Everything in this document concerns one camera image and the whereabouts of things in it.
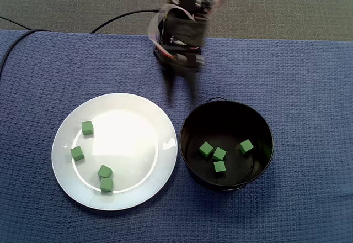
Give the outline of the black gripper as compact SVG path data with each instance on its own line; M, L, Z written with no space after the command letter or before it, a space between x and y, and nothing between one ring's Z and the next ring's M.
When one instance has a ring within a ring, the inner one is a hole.
M201 54L206 21L168 14L158 25L158 61L164 70L167 101L172 102L175 75L184 75L192 101L196 100L196 72L204 65Z

